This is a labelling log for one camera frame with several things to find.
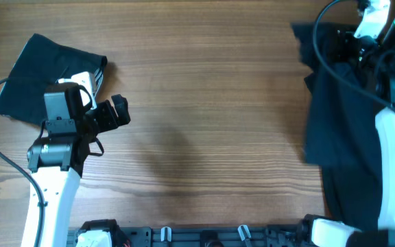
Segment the dark t-shirt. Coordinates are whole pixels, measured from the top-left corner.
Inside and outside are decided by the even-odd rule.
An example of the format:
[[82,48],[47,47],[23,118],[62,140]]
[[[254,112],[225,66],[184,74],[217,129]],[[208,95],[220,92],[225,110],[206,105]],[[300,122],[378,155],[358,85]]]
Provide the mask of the dark t-shirt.
[[383,192],[374,103],[339,83],[320,64],[313,48],[313,24],[293,23],[291,28],[300,41],[300,60],[312,70],[304,79],[312,95],[304,159],[321,167],[332,217],[373,231],[378,227]]

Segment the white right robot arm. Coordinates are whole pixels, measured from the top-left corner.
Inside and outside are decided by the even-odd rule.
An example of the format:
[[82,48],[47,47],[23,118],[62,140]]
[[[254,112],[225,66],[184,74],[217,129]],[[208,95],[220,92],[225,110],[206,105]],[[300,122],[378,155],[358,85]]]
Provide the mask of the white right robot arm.
[[358,231],[354,227],[332,220],[314,220],[311,227],[311,241],[316,246],[395,246],[395,78],[390,80],[390,99],[373,95],[346,80],[332,70],[318,47],[318,26],[329,8],[336,1],[326,5],[313,25],[313,48],[324,69],[340,84],[350,90],[384,105],[375,117],[382,157],[383,194],[378,217],[377,231]]

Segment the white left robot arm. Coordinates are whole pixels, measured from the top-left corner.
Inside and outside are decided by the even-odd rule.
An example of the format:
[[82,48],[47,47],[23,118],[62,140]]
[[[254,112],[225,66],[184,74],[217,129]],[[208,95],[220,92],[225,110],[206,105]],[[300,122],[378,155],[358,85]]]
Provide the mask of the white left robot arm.
[[128,101],[121,95],[83,104],[79,92],[46,93],[46,137],[27,152],[33,185],[22,246],[65,246],[71,209],[80,186],[84,162],[93,155],[98,134],[129,124]]

